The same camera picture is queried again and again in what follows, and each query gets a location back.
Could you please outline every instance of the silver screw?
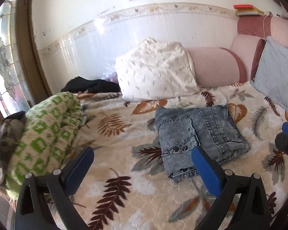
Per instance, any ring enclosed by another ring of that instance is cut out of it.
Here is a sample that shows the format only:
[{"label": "silver screw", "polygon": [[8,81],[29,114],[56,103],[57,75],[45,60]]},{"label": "silver screw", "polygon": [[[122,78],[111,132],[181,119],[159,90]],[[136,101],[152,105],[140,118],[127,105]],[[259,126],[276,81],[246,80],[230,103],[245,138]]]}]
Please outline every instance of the silver screw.
[{"label": "silver screw", "polygon": [[225,170],[224,172],[228,176],[231,176],[233,174],[233,172],[231,170]]},{"label": "silver screw", "polygon": [[53,171],[53,174],[54,175],[59,175],[61,173],[61,170],[60,169],[56,169]]},{"label": "silver screw", "polygon": [[260,175],[258,175],[257,173],[254,173],[254,178],[255,178],[255,179],[259,179],[259,178],[260,178]]},{"label": "silver screw", "polygon": [[32,176],[32,173],[30,173],[30,172],[29,172],[29,173],[26,173],[25,176],[26,176],[27,179],[29,179],[29,178]]}]

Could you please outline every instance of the gray denim jeans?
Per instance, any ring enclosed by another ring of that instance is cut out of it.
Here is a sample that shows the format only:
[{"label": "gray denim jeans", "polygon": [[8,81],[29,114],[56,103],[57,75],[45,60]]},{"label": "gray denim jeans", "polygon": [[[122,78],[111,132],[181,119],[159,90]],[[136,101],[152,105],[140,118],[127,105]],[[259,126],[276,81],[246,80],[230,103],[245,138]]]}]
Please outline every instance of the gray denim jeans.
[{"label": "gray denim jeans", "polygon": [[164,168],[174,182],[197,175],[191,152],[199,145],[218,163],[228,162],[251,149],[227,106],[189,109],[159,106],[155,121]]}]

